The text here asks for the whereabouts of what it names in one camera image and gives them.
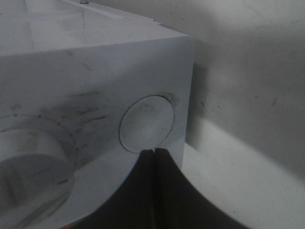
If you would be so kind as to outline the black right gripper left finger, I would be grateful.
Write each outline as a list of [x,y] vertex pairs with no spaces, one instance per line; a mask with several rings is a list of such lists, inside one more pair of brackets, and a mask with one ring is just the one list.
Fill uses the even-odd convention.
[[72,229],[151,229],[154,153],[143,150],[112,196]]

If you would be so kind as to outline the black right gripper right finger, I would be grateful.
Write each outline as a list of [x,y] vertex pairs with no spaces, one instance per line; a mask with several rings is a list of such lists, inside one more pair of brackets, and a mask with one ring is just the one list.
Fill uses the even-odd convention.
[[166,149],[154,152],[154,208],[158,229],[234,229],[236,222],[205,199]]

